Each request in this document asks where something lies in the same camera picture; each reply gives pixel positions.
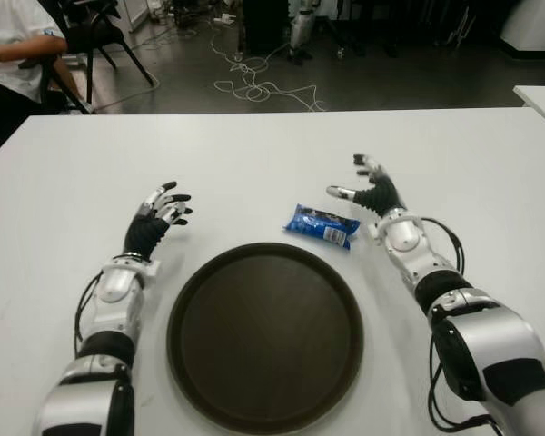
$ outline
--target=robotic arm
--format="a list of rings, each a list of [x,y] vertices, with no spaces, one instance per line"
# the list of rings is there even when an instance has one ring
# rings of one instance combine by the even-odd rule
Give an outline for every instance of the robotic arm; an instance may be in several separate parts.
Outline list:
[[[374,187],[331,186],[327,193],[380,217],[370,234],[427,316],[451,390],[480,402],[509,436],[545,436],[545,350],[535,331],[432,250],[421,219],[406,209],[381,165],[363,154],[354,163]]]
[[[134,389],[131,368],[141,329],[144,289],[158,271],[150,256],[170,225],[182,218],[189,195],[166,195],[167,183],[140,206],[125,236],[124,252],[114,257],[87,286],[75,319],[93,298],[95,315],[75,360],[45,400],[35,422],[34,436],[132,436]]]

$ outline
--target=chair leg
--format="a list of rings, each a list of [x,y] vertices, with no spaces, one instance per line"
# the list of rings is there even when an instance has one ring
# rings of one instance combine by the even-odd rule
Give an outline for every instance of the chair leg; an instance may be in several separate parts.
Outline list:
[[[142,74],[144,75],[145,77],[145,80],[147,80],[147,82],[149,82],[149,84],[151,86],[154,86],[154,80],[152,79],[152,77],[147,73],[147,71],[145,71],[145,68],[143,65],[141,65],[141,63],[139,62],[139,60],[135,57],[135,54],[134,52],[131,51],[131,48],[129,48],[129,46],[125,43],[125,41],[122,41],[121,43],[121,46],[124,48],[125,52],[129,55],[129,57],[131,57],[131,60],[134,61],[134,64],[137,65],[137,68],[139,68],[139,71],[142,72]]]
[[[89,115],[89,111],[86,110],[86,108],[81,104],[81,102],[76,97],[76,95],[74,95],[73,92],[66,85],[66,83],[63,82],[63,79],[61,79],[61,77],[58,75],[55,69],[50,68],[48,73],[51,76],[51,78],[54,80],[54,82],[58,85],[58,87],[61,88],[61,91],[63,91],[63,94],[69,100],[71,100],[71,102],[74,104],[74,107],[76,107],[79,111],[81,111],[81,114]]]
[[[87,103],[93,101],[93,50],[87,54]]]
[[[102,47],[98,47],[98,50],[101,52],[101,55],[103,55],[103,57],[107,60],[109,65],[112,66],[114,70],[116,70],[117,65],[115,65],[115,62],[113,62],[111,56]]]

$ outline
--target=person's arm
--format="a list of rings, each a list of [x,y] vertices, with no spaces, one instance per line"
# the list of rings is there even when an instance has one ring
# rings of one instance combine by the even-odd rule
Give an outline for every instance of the person's arm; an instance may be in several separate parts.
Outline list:
[[[58,36],[37,35],[20,43],[0,45],[0,63],[22,61],[66,51],[66,41]]]

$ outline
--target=black chair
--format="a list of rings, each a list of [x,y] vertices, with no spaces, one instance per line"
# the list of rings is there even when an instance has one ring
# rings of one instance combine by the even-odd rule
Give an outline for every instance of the black chair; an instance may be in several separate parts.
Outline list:
[[[45,109],[45,114],[60,114],[64,110],[77,109],[81,114],[89,115],[90,112],[81,104],[79,99],[68,88],[63,79],[55,70],[55,61],[58,56],[46,56],[38,59],[28,59],[18,65],[21,70],[35,68],[41,65],[43,68],[43,75],[40,81],[40,101],[41,105]],[[52,91],[50,89],[51,81],[55,82],[61,92]],[[68,100],[71,101],[73,106],[69,107]]]
[[[99,50],[113,69],[117,68],[113,59],[104,50],[104,46],[109,44],[119,44],[134,61],[149,85],[154,86],[154,80],[125,42],[121,29],[109,20],[109,15],[119,17],[116,0],[39,0],[39,2],[63,32],[69,47],[67,53],[87,54],[88,103],[92,102],[93,97],[94,50]]]

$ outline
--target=white t-shirt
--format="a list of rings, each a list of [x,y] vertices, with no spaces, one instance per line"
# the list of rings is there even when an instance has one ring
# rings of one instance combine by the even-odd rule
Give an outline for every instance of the white t-shirt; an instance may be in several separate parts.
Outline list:
[[[37,35],[64,38],[55,20],[37,0],[0,0],[0,45],[21,42]],[[39,102],[40,66],[20,70],[23,61],[0,64],[0,84]]]

